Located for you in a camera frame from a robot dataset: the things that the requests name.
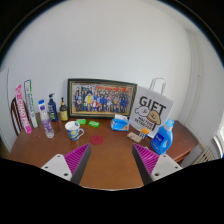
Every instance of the green sponge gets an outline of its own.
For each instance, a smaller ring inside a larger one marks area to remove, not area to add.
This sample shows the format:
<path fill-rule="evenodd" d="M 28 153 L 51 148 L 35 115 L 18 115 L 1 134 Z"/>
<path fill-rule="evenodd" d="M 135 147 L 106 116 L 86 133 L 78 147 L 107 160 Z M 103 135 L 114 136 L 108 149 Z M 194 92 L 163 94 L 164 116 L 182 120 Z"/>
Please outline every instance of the green sponge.
<path fill-rule="evenodd" d="M 99 127 L 100 123 L 99 123 L 99 122 L 96 122 L 96 121 L 90 121 L 90 122 L 88 123 L 88 125 L 97 128 L 97 127 Z"/>
<path fill-rule="evenodd" d="M 85 123 L 86 123 L 86 119 L 76 119 L 76 121 L 77 121 L 79 124 L 85 124 Z"/>

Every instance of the floor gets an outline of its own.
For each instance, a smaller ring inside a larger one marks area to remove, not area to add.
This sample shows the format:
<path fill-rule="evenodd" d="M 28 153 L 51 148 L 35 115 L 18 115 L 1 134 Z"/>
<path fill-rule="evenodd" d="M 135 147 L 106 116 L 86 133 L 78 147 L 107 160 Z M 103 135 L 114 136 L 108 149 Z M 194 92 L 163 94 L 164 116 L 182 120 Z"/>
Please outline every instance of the floor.
<path fill-rule="evenodd" d="M 9 159 L 9 152 L 1 139 L 0 139 L 0 158 Z"/>

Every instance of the white paper bag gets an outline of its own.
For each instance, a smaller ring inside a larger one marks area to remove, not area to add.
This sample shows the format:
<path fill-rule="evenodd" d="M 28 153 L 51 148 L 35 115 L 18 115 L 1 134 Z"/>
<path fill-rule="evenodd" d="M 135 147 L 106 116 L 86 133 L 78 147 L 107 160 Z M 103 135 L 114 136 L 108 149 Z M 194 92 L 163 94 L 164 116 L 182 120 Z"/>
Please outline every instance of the white paper bag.
<path fill-rule="evenodd" d="M 161 93 L 153 90 L 157 79 L 163 81 Z M 173 106 L 174 101 L 163 95 L 165 85 L 163 78 L 155 78 L 149 89 L 140 86 L 137 88 L 129 123 L 138 131 L 148 129 L 151 138 L 166 123 Z"/>

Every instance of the dark bottle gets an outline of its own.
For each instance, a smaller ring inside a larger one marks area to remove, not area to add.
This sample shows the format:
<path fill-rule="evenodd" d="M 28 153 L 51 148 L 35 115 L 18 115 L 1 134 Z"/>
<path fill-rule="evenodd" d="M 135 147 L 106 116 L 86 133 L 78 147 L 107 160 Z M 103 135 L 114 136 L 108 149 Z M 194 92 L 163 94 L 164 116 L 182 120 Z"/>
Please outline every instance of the dark bottle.
<path fill-rule="evenodd" d="M 62 121 L 68 120 L 68 107 L 65 105 L 64 98 L 61 98 L 61 107 L 59 108 Z"/>
<path fill-rule="evenodd" d="M 53 100 L 54 93 L 49 95 L 49 102 L 48 102 L 48 111 L 50 114 L 51 121 L 58 121 L 58 115 L 57 115 L 57 109 L 56 109 L 56 103 Z"/>

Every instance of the white bottle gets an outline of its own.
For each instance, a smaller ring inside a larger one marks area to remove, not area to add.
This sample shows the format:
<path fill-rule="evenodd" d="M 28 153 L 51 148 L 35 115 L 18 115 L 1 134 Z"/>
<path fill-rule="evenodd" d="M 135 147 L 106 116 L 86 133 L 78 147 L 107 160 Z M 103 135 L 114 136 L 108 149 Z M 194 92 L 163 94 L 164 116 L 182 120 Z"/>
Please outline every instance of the white bottle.
<path fill-rule="evenodd" d="M 41 119 L 41 122 L 44 126 L 46 136 L 48 138 L 53 138 L 54 137 L 54 130 L 51 126 L 50 117 L 48 115 L 48 112 L 46 111 L 44 100 L 39 100 L 38 101 L 38 106 L 39 106 L 39 110 L 40 110 L 40 119 Z"/>

